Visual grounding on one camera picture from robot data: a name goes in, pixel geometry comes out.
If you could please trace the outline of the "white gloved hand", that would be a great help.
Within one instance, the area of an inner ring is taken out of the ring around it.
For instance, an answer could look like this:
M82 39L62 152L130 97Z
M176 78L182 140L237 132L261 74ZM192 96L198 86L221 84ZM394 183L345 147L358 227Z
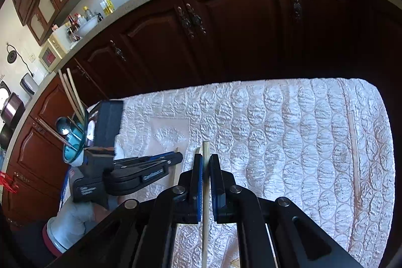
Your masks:
M78 167L70 168L67 182L57 215L42 231L46 246L55 256L70 249L125 200L106 194L100 180L86 178Z

